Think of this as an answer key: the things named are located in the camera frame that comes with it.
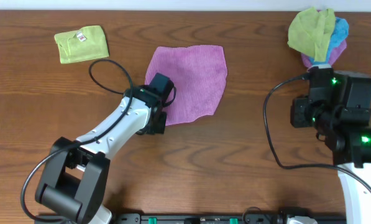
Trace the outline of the blue cloth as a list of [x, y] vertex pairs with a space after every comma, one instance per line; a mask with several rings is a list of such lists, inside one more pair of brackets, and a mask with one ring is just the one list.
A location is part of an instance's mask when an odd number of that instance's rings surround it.
[[[336, 17], [335, 21], [335, 28], [332, 33], [330, 42], [329, 42], [329, 47], [327, 50], [327, 56], [326, 60], [324, 62], [328, 61], [328, 58], [331, 54], [331, 51], [333, 48], [338, 47], [343, 40], [346, 40], [349, 35], [349, 24], [348, 22], [340, 17]], [[318, 62], [316, 61], [313, 57], [309, 57], [310, 59], [313, 59], [313, 62]]]

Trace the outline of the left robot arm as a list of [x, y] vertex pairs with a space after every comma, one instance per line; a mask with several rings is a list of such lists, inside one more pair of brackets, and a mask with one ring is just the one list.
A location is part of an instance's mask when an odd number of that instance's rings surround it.
[[135, 134], [162, 134], [163, 108], [175, 94], [173, 82], [157, 73], [148, 85], [126, 90], [120, 105], [90, 132], [71, 141], [58, 139], [38, 184], [35, 200], [54, 215], [36, 223], [111, 223], [102, 205], [112, 158]]

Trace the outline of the small pink cloth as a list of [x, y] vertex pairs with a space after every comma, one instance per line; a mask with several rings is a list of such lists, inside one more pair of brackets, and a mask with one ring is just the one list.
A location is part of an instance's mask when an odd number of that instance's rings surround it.
[[310, 59], [305, 54], [301, 54], [301, 59], [303, 61], [304, 66], [307, 68], [318, 66], [321, 64], [333, 65], [336, 62], [336, 60], [341, 56], [343, 51], [345, 51], [346, 48], [347, 48], [347, 42], [346, 40], [343, 40], [338, 47], [333, 48], [327, 62], [313, 62], [313, 59]]

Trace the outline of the crumpled green cloth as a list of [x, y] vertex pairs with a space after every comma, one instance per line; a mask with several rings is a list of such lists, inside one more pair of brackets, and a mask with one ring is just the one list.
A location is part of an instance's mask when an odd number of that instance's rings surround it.
[[326, 60], [336, 17], [331, 8], [318, 11], [315, 7], [297, 13], [288, 28], [288, 46], [323, 62]]

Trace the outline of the large pink cloth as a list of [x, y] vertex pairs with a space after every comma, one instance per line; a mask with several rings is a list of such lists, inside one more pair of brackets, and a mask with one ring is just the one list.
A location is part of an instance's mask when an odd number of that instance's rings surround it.
[[166, 125], [191, 123], [216, 112], [226, 87], [227, 66], [224, 49], [218, 45], [157, 47], [149, 63], [145, 83], [156, 73], [174, 83], [176, 93], [166, 107]]

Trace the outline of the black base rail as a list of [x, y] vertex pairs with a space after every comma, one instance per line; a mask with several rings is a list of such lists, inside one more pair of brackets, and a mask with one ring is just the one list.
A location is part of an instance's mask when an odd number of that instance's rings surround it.
[[[346, 224], [346, 218], [338, 215], [313, 217], [318, 224]], [[121, 214], [112, 217], [108, 224], [272, 224], [287, 223], [278, 221], [278, 215], [262, 213], [235, 215], [140, 215], [137, 213]]]

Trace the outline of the folded green cloth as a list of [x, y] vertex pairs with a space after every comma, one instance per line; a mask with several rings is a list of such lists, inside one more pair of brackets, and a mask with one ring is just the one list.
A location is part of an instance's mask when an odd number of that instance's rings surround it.
[[77, 63], [109, 57], [108, 44], [101, 26], [86, 26], [79, 30], [54, 35], [60, 63]]

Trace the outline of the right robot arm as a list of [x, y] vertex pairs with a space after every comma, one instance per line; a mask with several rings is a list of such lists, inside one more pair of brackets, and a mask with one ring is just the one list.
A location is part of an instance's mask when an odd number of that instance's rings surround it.
[[313, 127], [340, 167], [348, 223], [371, 223], [371, 77], [310, 68], [307, 95], [293, 100], [290, 122]]

